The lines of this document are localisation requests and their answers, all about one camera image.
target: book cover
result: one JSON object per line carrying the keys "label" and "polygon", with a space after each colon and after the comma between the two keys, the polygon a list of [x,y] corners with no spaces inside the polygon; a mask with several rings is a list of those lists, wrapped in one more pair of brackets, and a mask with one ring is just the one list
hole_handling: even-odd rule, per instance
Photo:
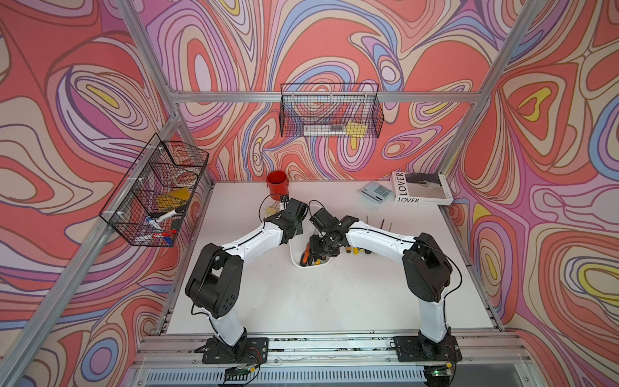
{"label": "book cover", "polygon": [[450,205],[454,198],[439,173],[392,172],[396,202]]}

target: wire mesh basket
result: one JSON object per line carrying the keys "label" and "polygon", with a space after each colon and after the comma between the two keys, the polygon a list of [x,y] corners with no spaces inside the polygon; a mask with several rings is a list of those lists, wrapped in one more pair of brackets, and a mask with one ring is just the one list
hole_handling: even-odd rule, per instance
{"label": "wire mesh basket", "polygon": [[375,83],[281,85],[282,137],[378,137],[384,115]]}
{"label": "wire mesh basket", "polygon": [[100,213],[132,246],[174,246],[209,160],[200,148],[157,140],[146,147],[155,149],[118,208],[106,211],[108,200]]}

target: sponge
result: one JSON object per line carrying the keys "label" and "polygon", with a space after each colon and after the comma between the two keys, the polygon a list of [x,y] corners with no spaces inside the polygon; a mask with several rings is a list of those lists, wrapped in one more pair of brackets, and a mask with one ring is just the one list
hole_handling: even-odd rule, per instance
{"label": "sponge", "polygon": [[359,124],[353,121],[349,121],[346,124],[346,134],[352,137],[364,137],[365,132],[368,130],[366,124]]}
{"label": "sponge", "polygon": [[189,188],[175,189],[167,194],[157,196],[157,207],[162,212],[168,212],[186,204],[190,197],[191,192]]}

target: metal rail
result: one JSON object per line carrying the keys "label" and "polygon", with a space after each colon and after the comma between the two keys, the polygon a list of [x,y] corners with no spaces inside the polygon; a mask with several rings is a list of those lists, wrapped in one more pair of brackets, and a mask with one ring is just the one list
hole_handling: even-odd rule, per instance
{"label": "metal rail", "polygon": [[[269,338],[267,367],[285,364],[320,365],[397,365],[396,351],[390,342],[394,336],[418,334],[417,330],[385,333],[338,334],[264,334]],[[520,364],[532,361],[524,342],[515,332],[454,329],[465,363]],[[145,337],[133,364],[135,368],[216,367],[201,363],[201,354],[193,350],[212,335],[162,334]],[[417,365],[441,365],[445,361],[416,362]]]}
{"label": "metal rail", "polygon": [[[323,95],[325,92],[295,92]],[[191,102],[280,102],[280,92],[171,92],[176,103]],[[459,102],[479,101],[478,92],[378,92],[380,102]]]}
{"label": "metal rail", "polygon": [[504,331],[505,327],[503,326],[503,322],[501,322],[501,317],[496,312],[494,305],[492,305],[492,300],[490,300],[490,296],[488,295],[485,288],[483,287],[482,280],[481,278],[479,278],[479,273],[477,272],[477,270],[475,270],[473,261],[470,258],[469,249],[466,248],[464,244],[462,243],[462,239],[460,238],[460,234],[457,231],[456,225],[454,224],[454,221],[451,219],[451,217],[447,213],[448,211],[447,207],[445,206],[439,206],[439,207],[441,209],[441,213],[443,214],[443,219],[445,220],[445,223],[447,224],[447,228],[449,229],[449,232],[451,236],[453,237],[454,242],[456,243],[456,247],[458,248],[458,251],[460,251],[462,260],[466,264],[466,268],[469,271],[470,278],[473,280],[473,284],[475,284],[475,288],[477,289],[477,293],[479,294],[479,297],[482,299],[483,303],[485,304],[486,309],[490,312],[491,318],[494,320],[496,327],[500,331]]}
{"label": "metal rail", "polygon": [[524,35],[526,35],[529,31],[529,27],[535,19],[535,16],[537,16],[545,3],[546,0],[527,0],[524,3],[520,14],[516,18],[514,25],[503,43],[503,46],[499,49],[499,52],[496,55],[495,61],[490,66],[486,79],[482,83],[478,102],[471,106],[464,115],[462,124],[460,124],[454,138],[451,139],[449,145],[447,145],[447,149],[445,150],[443,158],[438,164],[436,171],[446,173],[449,170],[453,160],[457,157],[460,149],[462,148],[464,140],[469,135],[471,130],[473,130],[477,118],[483,113],[484,106],[490,98],[492,90],[494,90],[495,86],[499,82],[501,75],[503,75],[509,61],[516,53],[516,50],[524,38]]}
{"label": "metal rail", "polygon": [[[146,70],[150,73],[150,76],[155,81],[155,86],[163,103],[165,104],[168,112],[171,116],[181,116],[178,109],[178,105],[172,100],[170,93],[170,85],[163,73],[163,69],[157,61],[155,52],[146,28],[142,24],[140,15],[137,13],[136,8],[133,5],[132,0],[117,0],[118,11],[123,16],[124,23],[127,25],[129,34],[136,44],[138,55],[140,56]],[[184,142],[191,145],[196,145],[196,142],[187,127],[187,122],[181,120],[181,125],[178,127],[180,136]]]}
{"label": "metal rail", "polygon": [[204,200],[204,203],[202,204],[202,208],[200,208],[200,214],[197,217],[196,226],[191,232],[191,239],[189,240],[189,245],[185,248],[181,259],[178,261],[178,265],[176,267],[176,274],[174,275],[174,279],[172,280],[172,288],[170,290],[170,293],[168,293],[168,296],[165,298],[165,303],[163,304],[159,320],[157,320],[155,331],[151,334],[159,335],[163,332],[163,329],[165,328],[165,323],[168,322],[168,314],[170,314],[170,310],[174,307],[174,304],[176,304],[176,299],[178,298],[178,293],[181,286],[183,285],[183,279],[185,278],[187,267],[189,266],[189,261],[191,260],[191,255],[193,254],[193,250],[196,247],[198,235],[200,235],[200,229],[202,228],[202,224],[204,224],[204,216],[206,215],[206,209],[208,208],[210,203],[210,197],[213,195],[213,188],[214,185],[207,182],[206,198]]}
{"label": "metal rail", "polygon": [[[162,138],[171,136],[177,124],[177,117],[169,119],[160,131]],[[142,158],[136,162],[133,171],[128,176],[129,178],[125,179],[122,187],[118,190],[118,194],[111,201],[110,209],[116,209],[127,196],[133,184],[130,178],[139,176],[155,149],[156,147],[147,148]],[[28,320],[28,323],[4,354],[2,363],[0,363],[0,387],[13,387],[19,384],[26,369],[45,343],[45,339],[54,328],[112,233],[113,229],[103,219],[99,218],[58,280]]]}

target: red container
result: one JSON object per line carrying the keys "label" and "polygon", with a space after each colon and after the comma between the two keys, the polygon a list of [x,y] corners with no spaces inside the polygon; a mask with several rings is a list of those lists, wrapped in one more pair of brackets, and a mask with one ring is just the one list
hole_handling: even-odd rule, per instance
{"label": "red container", "polygon": [[288,176],[283,171],[273,171],[267,175],[267,187],[271,192],[271,199],[279,200],[280,195],[288,194]]}

